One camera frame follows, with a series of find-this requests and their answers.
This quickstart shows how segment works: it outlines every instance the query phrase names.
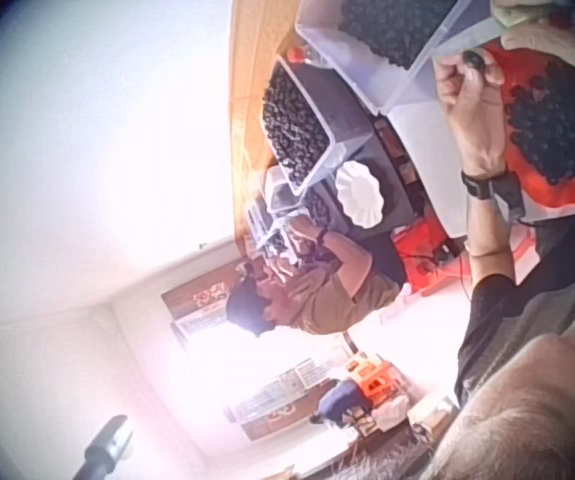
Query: black shirt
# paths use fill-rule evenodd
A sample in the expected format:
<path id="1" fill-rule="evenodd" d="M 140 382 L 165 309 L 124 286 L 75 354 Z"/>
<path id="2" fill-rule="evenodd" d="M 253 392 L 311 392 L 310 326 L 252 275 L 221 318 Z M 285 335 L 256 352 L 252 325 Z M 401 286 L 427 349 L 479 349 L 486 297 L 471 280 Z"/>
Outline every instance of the black shirt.
<path id="1" fill-rule="evenodd" d="M 575 320 L 575 217 L 540 225 L 537 241 L 543 256 L 520 285 L 491 275 L 474 289 L 458 352 L 455 391 L 461 408 L 527 342 L 563 333 Z"/>

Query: dark cap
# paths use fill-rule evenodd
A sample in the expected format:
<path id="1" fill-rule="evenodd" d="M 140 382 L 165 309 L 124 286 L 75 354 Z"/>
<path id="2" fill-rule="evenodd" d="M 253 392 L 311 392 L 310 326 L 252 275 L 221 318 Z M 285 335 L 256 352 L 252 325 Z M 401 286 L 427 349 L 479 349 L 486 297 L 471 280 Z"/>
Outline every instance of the dark cap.
<path id="1" fill-rule="evenodd" d="M 271 302 L 258 295 L 253 278 L 245 279 L 234 287 L 225 307 L 227 321 L 253 333 L 256 337 L 275 328 L 263 318 L 265 307 Z"/>

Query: brown t-shirt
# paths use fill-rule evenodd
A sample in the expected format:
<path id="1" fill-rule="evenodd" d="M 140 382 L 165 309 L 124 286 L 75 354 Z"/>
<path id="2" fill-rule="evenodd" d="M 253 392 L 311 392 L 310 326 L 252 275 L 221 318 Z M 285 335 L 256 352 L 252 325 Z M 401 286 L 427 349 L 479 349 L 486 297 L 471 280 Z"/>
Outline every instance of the brown t-shirt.
<path id="1" fill-rule="evenodd" d="M 335 272 L 329 272 L 316 291 L 304 302 L 292 327 L 314 335 L 344 332 L 374 310 L 393 303 L 398 285 L 372 270 L 352 299 Z"/>

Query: ceiling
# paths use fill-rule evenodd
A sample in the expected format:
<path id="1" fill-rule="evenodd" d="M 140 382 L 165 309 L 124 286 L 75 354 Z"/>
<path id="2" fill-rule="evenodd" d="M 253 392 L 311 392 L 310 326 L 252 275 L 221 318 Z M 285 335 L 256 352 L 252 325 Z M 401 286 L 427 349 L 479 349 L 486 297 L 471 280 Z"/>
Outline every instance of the ceiling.
<path id="1" fill-rule="evenodd" d="M 103 302 L 232 235 L 230 1 L 0 18 L 0 322 Z"/>

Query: white plate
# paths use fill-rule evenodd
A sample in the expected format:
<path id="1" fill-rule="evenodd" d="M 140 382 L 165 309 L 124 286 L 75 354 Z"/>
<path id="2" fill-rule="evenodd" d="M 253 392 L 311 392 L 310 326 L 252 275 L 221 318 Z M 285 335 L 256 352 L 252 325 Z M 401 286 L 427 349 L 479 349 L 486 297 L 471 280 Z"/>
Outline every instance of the white plate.
<path id="1" fill-rule="evenodd" d="M 354 224 L 367 229 L 382 222 L 385 200 L 378 180 L 365 165 L 345 162 L 336 173 L 336 189 L 345 215 Z"/>

